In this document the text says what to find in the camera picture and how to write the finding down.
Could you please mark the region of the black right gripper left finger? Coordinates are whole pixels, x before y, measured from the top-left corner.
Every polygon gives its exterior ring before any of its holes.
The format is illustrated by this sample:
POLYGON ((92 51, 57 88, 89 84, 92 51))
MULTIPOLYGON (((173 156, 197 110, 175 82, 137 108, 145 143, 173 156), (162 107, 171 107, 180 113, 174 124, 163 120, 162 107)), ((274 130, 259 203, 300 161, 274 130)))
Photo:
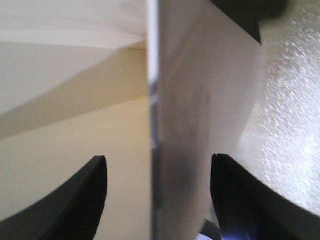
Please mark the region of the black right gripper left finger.
POLYGON ((107 198, 107 161, 93 157, 52 193, 1 221, 2 240, 92 240, 107 198))

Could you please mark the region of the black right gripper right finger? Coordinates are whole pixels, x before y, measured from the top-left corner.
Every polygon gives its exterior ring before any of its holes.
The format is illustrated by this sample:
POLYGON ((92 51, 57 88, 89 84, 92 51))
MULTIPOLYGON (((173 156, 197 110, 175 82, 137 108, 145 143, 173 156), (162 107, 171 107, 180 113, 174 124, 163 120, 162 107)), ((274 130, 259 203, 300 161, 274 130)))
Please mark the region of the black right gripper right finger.
POLYGON ((224 240, 318 240, 319 216, 282 197, 227 154, 212 156, 210 194, 224 240))

